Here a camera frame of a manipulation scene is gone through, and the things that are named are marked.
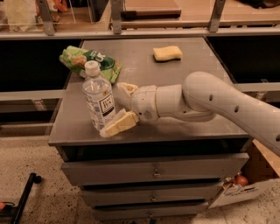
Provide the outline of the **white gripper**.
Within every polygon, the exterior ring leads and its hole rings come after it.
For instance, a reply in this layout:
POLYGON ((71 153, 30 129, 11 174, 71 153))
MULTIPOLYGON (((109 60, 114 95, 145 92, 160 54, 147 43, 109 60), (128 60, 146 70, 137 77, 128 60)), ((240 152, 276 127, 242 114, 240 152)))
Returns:
POLYGON ((124 108, 100 130, 100 135, 105 138, 115 136, 136 126, 139 119, 141 121, 157 120, 156 92, 157 87, 154 85, 138 89, 137 85, 117 82, 115 101, 124 108))

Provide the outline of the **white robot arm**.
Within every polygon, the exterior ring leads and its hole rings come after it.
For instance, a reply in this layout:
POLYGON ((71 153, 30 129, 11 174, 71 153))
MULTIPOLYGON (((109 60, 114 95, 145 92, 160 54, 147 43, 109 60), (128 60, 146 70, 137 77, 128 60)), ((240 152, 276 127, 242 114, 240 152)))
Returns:
POLYGON ((190 73, 183 83, 164 87, 119 82, 116 89, 122 109, 100 130, 102 137, 112 137, 139 121, 173 117, 203 122, 218 114, 280 155, 280 109, 244 94, 210 73, 190 73))

